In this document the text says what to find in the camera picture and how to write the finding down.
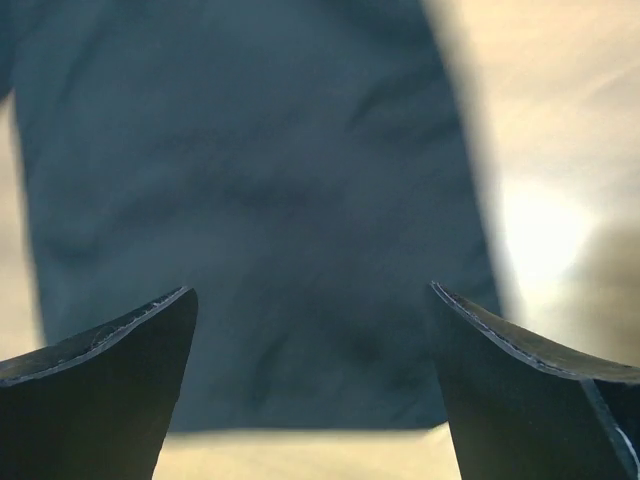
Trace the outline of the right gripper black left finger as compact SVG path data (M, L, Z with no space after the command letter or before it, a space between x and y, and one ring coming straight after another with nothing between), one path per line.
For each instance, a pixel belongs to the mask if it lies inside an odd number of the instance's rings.
M2 479L152 478L197 313L196 292L179 288L2 361Z

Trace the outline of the black t shirt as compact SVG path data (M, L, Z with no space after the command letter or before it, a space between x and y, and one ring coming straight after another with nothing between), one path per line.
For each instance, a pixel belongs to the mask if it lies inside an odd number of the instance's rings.
M437 280L499 307L418 1L5 1L42 329L182 285L171 429L414 430L446 413Z

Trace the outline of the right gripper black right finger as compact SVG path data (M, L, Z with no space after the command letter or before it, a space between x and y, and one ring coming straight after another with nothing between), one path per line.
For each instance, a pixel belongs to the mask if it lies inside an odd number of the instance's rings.
M431 350L464 479L639 476L639 370L429 288Z

